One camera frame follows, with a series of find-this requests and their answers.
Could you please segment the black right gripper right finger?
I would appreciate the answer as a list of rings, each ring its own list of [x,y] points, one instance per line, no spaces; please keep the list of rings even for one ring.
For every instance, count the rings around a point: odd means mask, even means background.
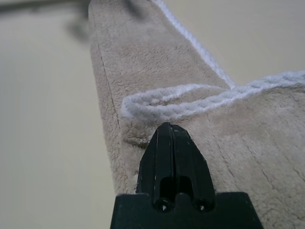
[[[213,203],[214,187],[205,158],[185,129],[178,125],[172,129],[178,193],[195,203]]]

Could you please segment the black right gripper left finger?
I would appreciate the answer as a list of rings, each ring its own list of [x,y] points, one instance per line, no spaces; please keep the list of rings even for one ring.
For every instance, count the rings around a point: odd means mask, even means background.
[[[145,193],[152,203],[171,198],[173,179],[173,140],[170,123],[154,132],[139,166],[137,193]]]

